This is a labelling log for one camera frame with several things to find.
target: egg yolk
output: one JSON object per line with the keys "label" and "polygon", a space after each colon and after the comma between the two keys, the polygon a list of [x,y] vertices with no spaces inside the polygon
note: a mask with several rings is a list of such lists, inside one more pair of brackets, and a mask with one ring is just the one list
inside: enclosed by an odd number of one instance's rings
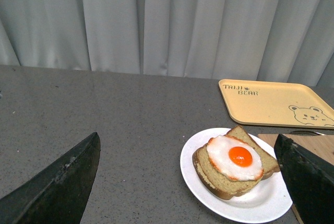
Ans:
{"label": "egg yolk", "polygon": [[232,147],[229,151],[229,157],[240,167],[248,167],[253,162],[251,153],[244,147]]}

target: white curtain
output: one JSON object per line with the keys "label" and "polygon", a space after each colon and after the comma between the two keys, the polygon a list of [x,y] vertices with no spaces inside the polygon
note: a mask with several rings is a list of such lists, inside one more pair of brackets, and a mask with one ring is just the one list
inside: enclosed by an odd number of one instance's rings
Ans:
{"label": "white curtain", "polygon": [[334,0],[0,0],[0,64],[334,87]]}

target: fried egg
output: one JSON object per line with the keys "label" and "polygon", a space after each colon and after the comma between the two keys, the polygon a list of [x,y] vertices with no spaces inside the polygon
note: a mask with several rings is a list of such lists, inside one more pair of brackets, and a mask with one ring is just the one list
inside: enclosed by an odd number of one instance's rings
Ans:
{"label": "fried egg", "polygon": [[260,155],[237,138],[219,135],[207,144],[211,165],[232,181],[258,180],[264,169]]}

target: egg white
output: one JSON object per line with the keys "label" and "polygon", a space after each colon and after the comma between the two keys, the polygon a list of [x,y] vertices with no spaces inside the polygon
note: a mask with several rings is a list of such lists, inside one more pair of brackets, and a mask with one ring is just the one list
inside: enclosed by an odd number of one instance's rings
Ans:
{"label": "egg white", "polygon": [[[246,148],[253,157],[253,162],[248,167],[241,167],[235,164],[229,156],[229,151],[233,147]],[[263,175],[263,167],[260,155],[247,143],[219,135],[209,141],[207,152],[211,164],[215,169],[227,176],[233,181],[249,181],[258,180]]]}

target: toast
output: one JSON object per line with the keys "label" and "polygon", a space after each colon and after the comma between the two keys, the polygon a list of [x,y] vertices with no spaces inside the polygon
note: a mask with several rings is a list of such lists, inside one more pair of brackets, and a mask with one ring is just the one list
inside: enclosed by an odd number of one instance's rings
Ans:
{"label": "toast", "polygon": [[[266,178],[270,177],[274,172],[279,171],[276,159],[260,148],[241,126],[236,126],[226,135],[236,137],[246,142],[258,152],[263,163],[264,176],[266,176]],[[215,196],[221,199],[231,199],[233,196],[242,196],[263,179],[262,177],[258,180],[231,181],[211,165],[206,147],[207,144],[198,148],[193,153],[193,165],[202,183]]]}

